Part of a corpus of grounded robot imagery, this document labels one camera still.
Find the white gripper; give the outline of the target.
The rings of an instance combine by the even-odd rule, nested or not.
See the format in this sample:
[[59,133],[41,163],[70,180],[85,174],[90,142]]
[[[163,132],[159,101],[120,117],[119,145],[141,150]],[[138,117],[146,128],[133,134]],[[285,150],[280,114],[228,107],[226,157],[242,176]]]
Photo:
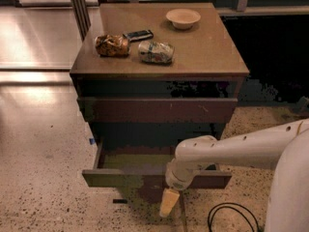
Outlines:
[[187,189],[196,175],[194,163],[172,159],[166,165],[165,181],[169,188],[162,194],[159,215],[167,218],[180,198],[178,190]]

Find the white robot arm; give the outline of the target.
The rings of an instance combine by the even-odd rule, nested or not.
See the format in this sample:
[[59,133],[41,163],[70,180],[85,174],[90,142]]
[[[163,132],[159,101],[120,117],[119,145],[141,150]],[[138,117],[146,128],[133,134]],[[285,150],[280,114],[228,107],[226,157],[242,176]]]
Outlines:
[[166,218],[195,176],[210,164],[273,168],[265,232],[309,231],[309,120],[217,140],[189,138],[167,163],[159,215]]

